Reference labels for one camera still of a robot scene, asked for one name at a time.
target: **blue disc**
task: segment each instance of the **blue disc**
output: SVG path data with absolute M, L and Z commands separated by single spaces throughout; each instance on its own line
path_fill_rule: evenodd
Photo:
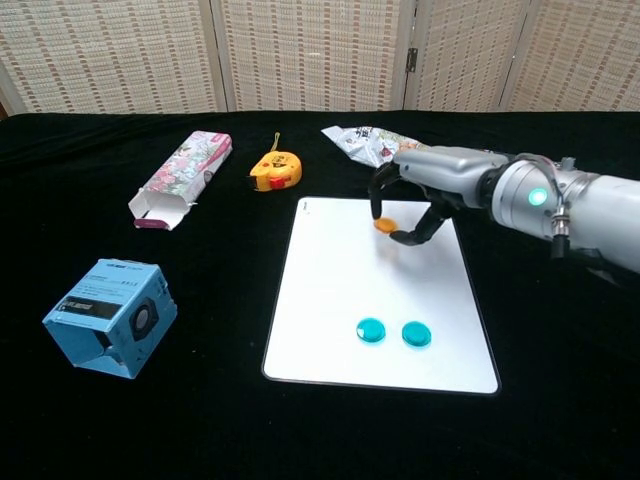
M 402 338 L 412 347 L 424 347 L 431 343 L 431 331 L 420 322 L 409 322 L 402 327 Z
M 385 336 L 384 325 L 377 318 L 365 318 L 356 327 L 358 337 L 367 343 L 376 343 Z

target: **blue cardboard box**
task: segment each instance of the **blue cardboard box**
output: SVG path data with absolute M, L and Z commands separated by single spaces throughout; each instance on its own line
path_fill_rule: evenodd
M 160 267 L 101 259 L 43 323 L 74 366 L 135 378 L 176 315 Z

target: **tape measure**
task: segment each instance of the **tape measure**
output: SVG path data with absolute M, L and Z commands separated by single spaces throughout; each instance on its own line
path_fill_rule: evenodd
M 259 192 L 293 187 L 302 178 L 300 159 L 290 152 L 276 150 L 280 132 L 276 132 L 271 150 L 249 172 L 253 188 Z

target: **floral box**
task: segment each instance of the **floral box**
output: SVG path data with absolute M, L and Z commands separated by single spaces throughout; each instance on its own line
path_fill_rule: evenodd
M 129 202 L 134 225 L 175 228 L 230 153 L 229 135 L 193 132 Z

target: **whiteboard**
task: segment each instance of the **whiteboard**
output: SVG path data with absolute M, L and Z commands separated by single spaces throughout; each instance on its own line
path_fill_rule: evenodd
M 386 201 L 383 215 L 412 230 L 426 202 Z M 374 317 L 375 344 L 356 334 Z M 431 343 L 412 347 L 418 321 Z M 369 202 L 299 201 L 263 373 L 271 380 L 494 394 L 499 380 L 451 220 L 407 247 L 373 227 Z

